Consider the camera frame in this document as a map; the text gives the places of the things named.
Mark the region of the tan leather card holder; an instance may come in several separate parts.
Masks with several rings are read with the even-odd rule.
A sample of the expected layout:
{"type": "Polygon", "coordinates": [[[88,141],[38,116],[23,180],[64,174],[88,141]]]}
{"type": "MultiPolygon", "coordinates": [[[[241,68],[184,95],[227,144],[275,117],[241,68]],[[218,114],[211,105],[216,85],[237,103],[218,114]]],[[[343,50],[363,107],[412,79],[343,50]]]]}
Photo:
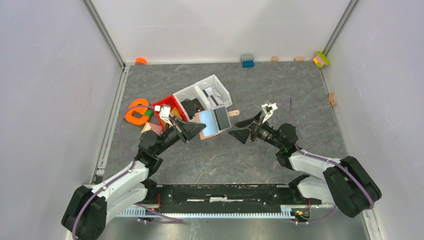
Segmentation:
{"type": "Polygon", "coordinates": [[[217,126],[215,114],[214,114],[214,109],[219,108],[221,106],[225,106],[225,105],[224,104],[218,105],[218,106],[215,106],[211,109],[207,109],[207,110],[203,110],[201,112],[197,112],[194,115],[194,119],[195,119],[196,123],[206,124],[206,128],[204,128],[199,133],[199,137],[200,137],[201,140],[212,138],[212,137],[228,130],[232,126],[231,121],[230,121],[230,117],[235,117],[235,116],[238,116],[240,114],[240,111],[238,109],[228,111],[227,107],[225,106],[227,113],[228,113],[229,121],[230,121],[230,127],[225,129],[225,130],[219,130],[218,126],[217,126]]]}

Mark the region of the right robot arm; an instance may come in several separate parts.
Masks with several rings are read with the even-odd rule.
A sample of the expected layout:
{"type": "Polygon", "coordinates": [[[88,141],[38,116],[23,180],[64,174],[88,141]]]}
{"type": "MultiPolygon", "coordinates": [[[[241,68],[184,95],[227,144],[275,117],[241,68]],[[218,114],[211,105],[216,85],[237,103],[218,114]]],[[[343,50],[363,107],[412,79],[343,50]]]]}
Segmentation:
{"type": "Polygon", "coordinates": [[[277,162],[284,168],[305,173],[305,178],[293,181],[289,199],[302,204],[317,199],[335,205],[344,215],[354,218],[374,207],[382,192],[361,163],[353,156],[330,158],[313,154],[298,146],[296,127],[283,123],[270,126],[259,112],[254,117],[237,122],[229,134],[246,144],[262,140],[278,149],[277,162]]]}

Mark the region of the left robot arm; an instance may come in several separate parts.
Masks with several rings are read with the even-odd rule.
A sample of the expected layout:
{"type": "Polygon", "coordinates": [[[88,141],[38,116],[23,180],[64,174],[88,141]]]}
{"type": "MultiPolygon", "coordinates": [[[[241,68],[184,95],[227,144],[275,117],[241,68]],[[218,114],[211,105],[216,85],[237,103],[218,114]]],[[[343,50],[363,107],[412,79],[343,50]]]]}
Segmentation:
{"type": "Polygon", "coordinates": [[[158,135],[153,130],[140,136],[137,154],[130,164],[107,180],[87,187],[79,186],[73,193],[61,219],[61,225],[75,240],[96,240],[107,224],[128,207],[141,201],[153,203],[157,198],[156,182],[151,180],[161,166],[161,153],[183,141],[189,142],[203,129],[204,123],[171,117],[171,127],[158,135]]]}

